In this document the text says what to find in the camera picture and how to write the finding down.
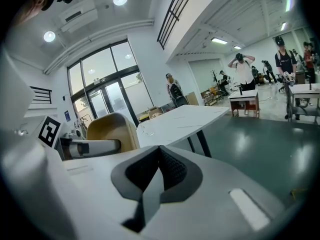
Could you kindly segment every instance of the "ceiling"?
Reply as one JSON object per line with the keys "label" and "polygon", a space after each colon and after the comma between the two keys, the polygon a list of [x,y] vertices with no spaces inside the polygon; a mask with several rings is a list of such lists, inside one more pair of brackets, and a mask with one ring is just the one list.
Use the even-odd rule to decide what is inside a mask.
{"label": "ceiling", "polygon": [[[9,52],[45,68],[65,49],[97,31],[148,19],[152,0],[128,0],[123,6],[114,5],[113,0],[93,0],[98,19],[73,33],[62,32],[63,23],[59,14],[81,1],[83,0],[73,0],[69,4],[54,2],[47,11],[42,11],[31,20],[13,27],[5,41]],[[56,34],[53,42],[44,41],[43,36],[47,31]]]}
{"label": "ceiling", "polygon": [[[231,54],[237,51],[234,46],[249,46],[279,34],[283,22],[287,23],[283,33],[307,25],[294,1],[288,12],[287,0],[212,2],[210,8],[207,8],[209,13],[194,27],[190,38],[177,55]],[[228,44],[212,42],[212,38],[222,39]]]}

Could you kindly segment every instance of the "white table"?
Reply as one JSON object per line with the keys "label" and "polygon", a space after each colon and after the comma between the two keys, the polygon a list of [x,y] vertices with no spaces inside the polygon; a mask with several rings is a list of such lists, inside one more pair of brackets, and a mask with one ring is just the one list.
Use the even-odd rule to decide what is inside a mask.
{"label": "white table", "polygon": [[229,111],[227,107],[183,105],[151,120],[140,123],[136,129],[140,147],[173,145],[188,139],[193,152],[195,149],[190,136],[197,134],[203,152],[211,153],[203,129]]}
{"label": "white table", "polygon": [[[292,101],[290,102],[291,115],[312,116],[314,117],[314,123],[317,123],[317,117],[320,117],[320,83],[312,83],[311,89],[308,83],[289,86],[289,89],[292,97]],[[317,99],[316,107],[303,108],[300,106],[294,106],[295,99]],[[292,121],[292,116],[289,116],[288,121]]]}
{"label": "white table", "polygon": [[[233,94],[231,94],[229,97],[230,101],[230,107],[232,116],[234,117],[234,110],[237,110],[238,116],[239,116],[239,110],[254,110],[255,116],[260,117],[259,111],[259,96],[258,96],[258,90],[245,90],[242,92],[242,95],[240,91],[237,91]],[[239,102],[245,102],[244,107],[240,105]]]}

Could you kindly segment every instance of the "baseball cap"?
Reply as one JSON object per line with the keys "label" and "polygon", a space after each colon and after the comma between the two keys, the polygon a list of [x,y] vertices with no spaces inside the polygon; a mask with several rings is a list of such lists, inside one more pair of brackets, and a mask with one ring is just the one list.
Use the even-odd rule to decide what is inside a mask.
{"label": "baseball cap", "polygon": [[281,36],[277,36],[275,38],[275,42],[277,46],[284,46],[285,45],[285,41],[282,39]]}

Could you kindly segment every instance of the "window frame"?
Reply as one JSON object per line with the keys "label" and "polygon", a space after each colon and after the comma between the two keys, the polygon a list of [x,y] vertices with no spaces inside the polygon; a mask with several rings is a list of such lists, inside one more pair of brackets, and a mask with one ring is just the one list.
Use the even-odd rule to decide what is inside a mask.
{"label": "window frame", "polygon": [[[138,121],[138,119],[137,119],[137,117],[136,117],[136,115],[134,113],[134,110],[133,110],[131,104],[130,104],[129,98],[128,98],[127,93],[126,93],[126,90],[124,89],[124,86],[122,84],[121,78],[129,76],[131,74],[135,74],[135,73],[140,73],[140,75],[142,77],[142,74],[140,72],[140,69],[139,69],[138,64],[137,64],[137,60],[136,60],[133,52],[132,52],[132,56],[133,56],[133,58],[135,60],[136,65],[128,67],[128,68],[125,68],[125,69],[122,69],[122,70],[118,70],[118,67],[117,67],[117,64],[116,64],[116,61],[115,61],[115,57],[114,57],[114,54],[113,54],[113,51],[112,51],[112,47],[120,45],[120,44],[124,44],[124,43],[128,43],[128,45],[130,46],[130,49],[131,49],[131,45],[130,45],[128,39],[125,39],[125,40],[118,41],[118,42],[115,42],[115,43],[112,43],[112,44],[108,44],[108,45],[106,45],[104,47],[101,47],[101,48],[99,48],[99,49],[97,49],[97,50],[95,50],[93,52],[90,52],[86,56],[81,57],[76,62],[72,63],[70,66],[67,67],[69,93],[70,93],[70,98],[71,98],[71,102],[72,102],[72,105],[73,105],[73,109],[74,109],[74,112],[75,112],[77,118],[78,118],[78,113],[77,113],[77,109],[75,107],[75,103],[74,103],[75,101],[77,101],[78,99],[80,99],[83,96],[85,96],[87,98],[87,100],[88,100],[88,104],[89,104],[89,108],[90,108],[91,114],[93,115],[94,119],[96,119],[97,118],[97,114],[95,113],[93,104],[90,102],[90,99],[88,97],[88,93],[91,92],[94,89],[99,88],[102,85],[105,85],[105,84],[108,84],[108,83],[111,83],[111,82],[118,82],[119,86],[121,88],[121,92],[122,92],[123,98],[125,100],[125,103],[126,103],[128,109],[129,109],[129,111],[130,111],[130,114],[131,114],[131,116],[133,118],[135,126],[138,127],[139,121]],[[87,59],[87,58],[89,58],[89,57],[91,57],[91,56],[93,56],[93,55],[105,50],[105,49],[109,49],[109,48],[110,48],[113,64],[114,64],[114,67],[115,67],[115,72],[112,73],[112,74],[106,75],[105,77],[99,79],[100,82],[98,84],[91,83],[88,86],[86,86],[85,76],[84,76],[84,68],[83,68],[83,60],[85,60],[85,59]],[[70,79],[70,69],[72,67],[76,66],[79,63],[80,63],[82,84],[83,84],[84,87],[83,87],[83,89],[79,90],[78,92],[73,93],[72,92],[72,86],[71,86],[71,79]],[[151,103],[154,106],[154,102],[151,99],[150,93],[148,91],[148,88],[146,86],[146,83],[145,83],[143,77],[142,77],[142,80],[143,80],[143,84],[145,86],[145,89],[146,89],[146,91],[147,91],[147,93],[149,95],[149,98],[151,100]]]}

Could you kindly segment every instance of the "air conditioner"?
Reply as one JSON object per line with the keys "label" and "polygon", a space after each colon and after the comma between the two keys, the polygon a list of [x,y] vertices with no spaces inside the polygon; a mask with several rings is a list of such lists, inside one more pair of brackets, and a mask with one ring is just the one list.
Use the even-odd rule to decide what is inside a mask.
{"label": "air conditioner", "polygon": [[98,12],[94,0],[81,1],[60,13],[62,32],[70,33],[98,19]]}

